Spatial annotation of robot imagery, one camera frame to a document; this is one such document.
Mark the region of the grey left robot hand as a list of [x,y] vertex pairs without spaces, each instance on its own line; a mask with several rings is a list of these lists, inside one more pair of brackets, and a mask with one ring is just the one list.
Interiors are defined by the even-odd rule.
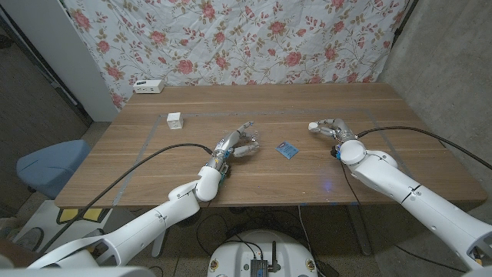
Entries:
[[219,170],[230,155],[240,158],[249,152],[258,150],[259,143],[253,134],[247,133],[246,128],[252,126],[253,122],[246,122],[235,131],[222,138],[214,148],[207,166]]

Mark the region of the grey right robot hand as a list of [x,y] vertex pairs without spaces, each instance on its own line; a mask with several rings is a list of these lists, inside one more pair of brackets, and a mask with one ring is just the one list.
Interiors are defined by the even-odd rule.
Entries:
[[350,140],[357,140],[357,136],[340,118],[328,118],[317,122],[310,122],[307,128],[309,132],[320,133],[327,137],[332,137],[341,143],[348,142]]

